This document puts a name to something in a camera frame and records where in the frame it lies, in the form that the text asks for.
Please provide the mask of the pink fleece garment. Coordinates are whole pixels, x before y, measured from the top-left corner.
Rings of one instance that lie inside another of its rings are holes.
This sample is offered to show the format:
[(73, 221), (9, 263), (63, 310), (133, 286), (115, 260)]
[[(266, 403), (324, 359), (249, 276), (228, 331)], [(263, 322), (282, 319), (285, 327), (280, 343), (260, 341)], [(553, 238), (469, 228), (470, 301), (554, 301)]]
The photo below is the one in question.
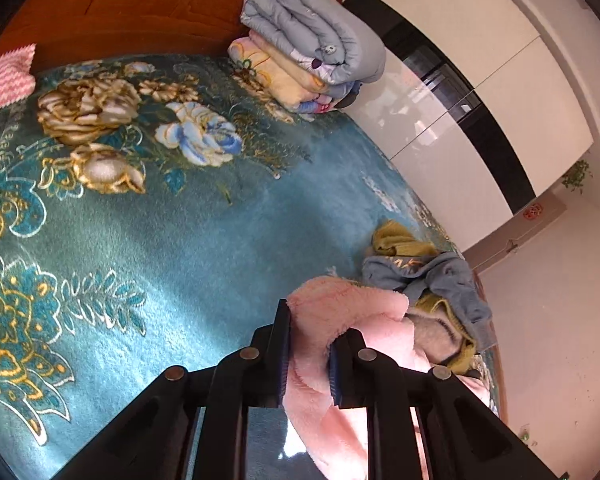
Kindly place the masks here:
[(420, 408), (454, 380), (488, 403), (479, 378), (426, 355), (398, 292), (319, 276), (286, 299), (290, 353), (283, 406), (327, 479), (432, 479)]

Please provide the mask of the grey fleece garment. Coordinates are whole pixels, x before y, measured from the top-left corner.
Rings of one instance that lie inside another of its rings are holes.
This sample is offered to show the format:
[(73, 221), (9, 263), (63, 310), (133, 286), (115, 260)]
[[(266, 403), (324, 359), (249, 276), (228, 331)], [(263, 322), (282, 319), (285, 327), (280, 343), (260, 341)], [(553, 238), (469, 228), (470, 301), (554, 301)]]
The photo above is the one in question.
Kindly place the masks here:
[(463, 347), (464, 336), (444, 312), (413, 310), (406, 317), (414, 325), (415, 346), (426, 354), (430, 363), (448, 362)]

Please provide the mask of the blue-grey sweatshirt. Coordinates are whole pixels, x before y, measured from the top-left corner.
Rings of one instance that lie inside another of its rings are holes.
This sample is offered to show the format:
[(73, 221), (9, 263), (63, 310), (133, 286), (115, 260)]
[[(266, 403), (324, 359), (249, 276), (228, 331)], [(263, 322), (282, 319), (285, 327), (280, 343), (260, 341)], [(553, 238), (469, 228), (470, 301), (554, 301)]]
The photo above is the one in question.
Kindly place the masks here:
[(479, 352), (496, 345), (492, 311), (478, 294), (468, 263), (455, 252), (436, 256), (371, 256), (363, 261), (362, 281), (367, 286), (402, 292), (416, 302), (424, 292), (445, 299), (453, 314), (475, 339)]

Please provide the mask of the yellow knit sweater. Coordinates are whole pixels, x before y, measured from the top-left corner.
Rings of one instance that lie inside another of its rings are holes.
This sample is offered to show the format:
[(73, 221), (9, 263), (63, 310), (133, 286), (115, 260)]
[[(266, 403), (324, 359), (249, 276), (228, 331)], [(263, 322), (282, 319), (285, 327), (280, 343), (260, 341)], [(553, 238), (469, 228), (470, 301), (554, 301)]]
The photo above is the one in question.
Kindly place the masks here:
[[(386, 257), (430, 257), (439, 252), (431, 243), (416, 240), (412, 233), (402, 224), (389, 220), (380, 226), (372, 236), (374, 253)], [(452, 372), (466, 375), (471, 370), (471, 361), (477, 353), (477, 345), (464, 325), (457, 318), (448, 300), (425, 289), (417, 300), (410, 300), (407, 312), (422, 310), (427, 313), (444, 312), (452, 324), (464, 336), (463, 347), (457, 356), (442, 363)]]

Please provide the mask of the teal floral bed blanket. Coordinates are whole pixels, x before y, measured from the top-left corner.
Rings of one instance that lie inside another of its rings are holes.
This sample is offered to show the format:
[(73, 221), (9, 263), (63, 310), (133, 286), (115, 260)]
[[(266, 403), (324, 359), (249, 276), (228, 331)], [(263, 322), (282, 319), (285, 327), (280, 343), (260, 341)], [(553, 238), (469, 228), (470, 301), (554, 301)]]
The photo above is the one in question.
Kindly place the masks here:
[(0, 110), (0, 453), (48, 479), (165, 368), (248, 344), (393, 219), (454, 244), (346, 114), (287, 112), (227, 58), (48, 70)]

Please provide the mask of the red door decoration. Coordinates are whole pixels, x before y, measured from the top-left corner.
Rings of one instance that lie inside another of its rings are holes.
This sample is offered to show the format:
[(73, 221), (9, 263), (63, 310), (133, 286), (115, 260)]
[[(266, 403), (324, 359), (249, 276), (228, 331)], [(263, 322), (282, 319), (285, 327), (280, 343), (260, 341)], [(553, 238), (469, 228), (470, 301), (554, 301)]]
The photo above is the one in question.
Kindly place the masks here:
[(534, 221), (542, 216), (543, 211), (543, 205), (540, 202), (534, 202), (522, 212), (522, 216), (528, 221)]

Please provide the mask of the white room door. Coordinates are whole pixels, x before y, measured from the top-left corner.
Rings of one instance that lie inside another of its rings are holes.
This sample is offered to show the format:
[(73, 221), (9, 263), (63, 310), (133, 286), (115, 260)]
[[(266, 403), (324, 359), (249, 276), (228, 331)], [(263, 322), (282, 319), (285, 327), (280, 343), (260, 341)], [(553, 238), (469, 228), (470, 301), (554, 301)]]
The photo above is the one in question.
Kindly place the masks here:
[(464, 257), (472, 270), (476, 273), (486, 272), (492, 266), (513, 255), (567, 210), (566, 204), (553, 192), (543, 193), (534, 202), (540, 202), (544, 208), (539, 219), (528, 221), (522, 216), (524, 210), (519, 211), (505, 224), (464, 251)]

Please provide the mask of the green hanging plant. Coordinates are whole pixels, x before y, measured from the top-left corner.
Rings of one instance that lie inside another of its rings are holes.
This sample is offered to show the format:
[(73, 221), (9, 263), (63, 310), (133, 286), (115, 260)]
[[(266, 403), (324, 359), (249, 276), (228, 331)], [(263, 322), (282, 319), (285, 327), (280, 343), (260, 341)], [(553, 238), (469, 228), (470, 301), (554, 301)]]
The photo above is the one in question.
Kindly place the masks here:
[(591, 166), (585, 159), (579, 159), (563, 175), (560, 183), (570, 192), (583, 193), (585, 182), (593, 177)]

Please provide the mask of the white black glossy wardrobe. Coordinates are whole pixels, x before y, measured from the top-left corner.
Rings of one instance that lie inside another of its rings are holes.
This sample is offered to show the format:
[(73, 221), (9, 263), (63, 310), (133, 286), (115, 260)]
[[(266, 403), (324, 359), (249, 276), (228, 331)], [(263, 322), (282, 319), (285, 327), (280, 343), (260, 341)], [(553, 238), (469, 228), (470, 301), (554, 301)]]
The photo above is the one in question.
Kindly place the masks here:
[(512, 0), (344, 0), (387, 51), (350, 116), (460, 249), (551, 188), (592, 145), (580, 103)]

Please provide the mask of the folded cream patterned blanket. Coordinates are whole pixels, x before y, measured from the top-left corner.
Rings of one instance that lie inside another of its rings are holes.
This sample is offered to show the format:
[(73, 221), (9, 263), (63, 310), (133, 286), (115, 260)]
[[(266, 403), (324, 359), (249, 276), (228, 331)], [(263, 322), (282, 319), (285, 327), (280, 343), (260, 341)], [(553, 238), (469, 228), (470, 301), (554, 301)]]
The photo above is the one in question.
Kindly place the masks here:
[(227, 49), (235, 76), (259, 96), (275, 100), (291, 113), (315, 115), (353, 103), (362, 84), (326, 84), (269, 44), (256, 32), (234, 40)]

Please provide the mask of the pink white zigzag pillow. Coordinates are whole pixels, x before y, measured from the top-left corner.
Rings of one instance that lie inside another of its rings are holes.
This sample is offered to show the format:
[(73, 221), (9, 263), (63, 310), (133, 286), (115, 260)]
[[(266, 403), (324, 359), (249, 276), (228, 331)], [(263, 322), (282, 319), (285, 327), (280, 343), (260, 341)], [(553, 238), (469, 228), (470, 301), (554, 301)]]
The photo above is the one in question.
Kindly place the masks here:
[(0, 55), (0, 110), (30, 96), (36, 86), (30, 73), (36, 44)]

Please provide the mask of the folded blue-grey quilt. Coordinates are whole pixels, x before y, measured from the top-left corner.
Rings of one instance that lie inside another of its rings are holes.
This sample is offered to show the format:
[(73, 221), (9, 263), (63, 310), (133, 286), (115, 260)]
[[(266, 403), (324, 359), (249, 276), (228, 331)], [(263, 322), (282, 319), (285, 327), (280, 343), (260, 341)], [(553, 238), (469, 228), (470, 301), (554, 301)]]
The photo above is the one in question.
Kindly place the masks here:
[(386, 48), (337, 0), (244, 0), (240, 21), (326, 84), (378, 81)]

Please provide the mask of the wooden headboard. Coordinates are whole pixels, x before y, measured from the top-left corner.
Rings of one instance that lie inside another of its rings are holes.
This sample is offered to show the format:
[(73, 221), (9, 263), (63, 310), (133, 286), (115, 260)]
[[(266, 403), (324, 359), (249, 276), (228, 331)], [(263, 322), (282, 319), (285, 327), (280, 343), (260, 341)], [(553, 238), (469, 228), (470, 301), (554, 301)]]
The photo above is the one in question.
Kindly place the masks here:
[(0, 0), (0, 55), (35, 44), (35, 73), (126, 54), (222, 54), (244, 0)]

